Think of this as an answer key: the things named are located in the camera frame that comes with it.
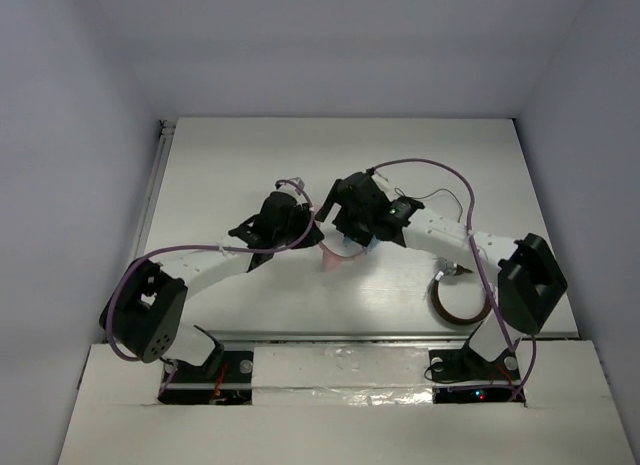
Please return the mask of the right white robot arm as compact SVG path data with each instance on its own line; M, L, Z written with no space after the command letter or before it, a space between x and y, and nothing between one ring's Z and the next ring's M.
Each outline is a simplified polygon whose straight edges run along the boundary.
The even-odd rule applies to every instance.
M498 357L525 336L537 335L568 284L547 241L529 233L515 239L474 231L423 202L396 194L370 172L334 182L316 213L367 246L372 240L431 253L475 272L493 311L469 337L461 357L470 376L483 378Z

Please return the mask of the pink blue cat-ear headphones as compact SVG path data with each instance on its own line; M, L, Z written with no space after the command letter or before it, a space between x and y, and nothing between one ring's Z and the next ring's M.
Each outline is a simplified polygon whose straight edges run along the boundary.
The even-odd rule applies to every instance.
M377 246L373 240L368 246L362 246L349 237L341 235L334 229L326 229L325 223L315 220L315 213L319 206L314 205L314 224L323 233L324 238L317 244L321 250L321 266L323 272L330 272L339 266L363 259L371 254Z

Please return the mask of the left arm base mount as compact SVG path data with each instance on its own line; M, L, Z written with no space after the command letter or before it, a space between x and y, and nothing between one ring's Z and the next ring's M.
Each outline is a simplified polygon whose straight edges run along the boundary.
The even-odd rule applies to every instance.
M225 351L212 377L166 364L158 401L164 405L250 405L252 403L253 350Z

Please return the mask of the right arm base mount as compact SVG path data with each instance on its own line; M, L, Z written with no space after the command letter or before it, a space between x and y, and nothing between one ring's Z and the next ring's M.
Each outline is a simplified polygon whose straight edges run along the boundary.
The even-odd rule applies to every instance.
M525 403L524 387L516 354L502 345L493 360L480 356L470 346L473 331L460 347L428 349L423 376L436 385L435 398L460 398L459 404L487 402L501 394L499 402Z

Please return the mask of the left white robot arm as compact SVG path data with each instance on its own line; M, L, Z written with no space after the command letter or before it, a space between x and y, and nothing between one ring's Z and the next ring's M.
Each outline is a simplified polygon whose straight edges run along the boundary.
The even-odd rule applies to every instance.
M211 380L221 371L224 347L206 330L183 322L186 302L279 253L310 248L322 239L302 185L281 180L260 211L222 241L164 247L134 259L107 302L100 326L124 361L162 361Z

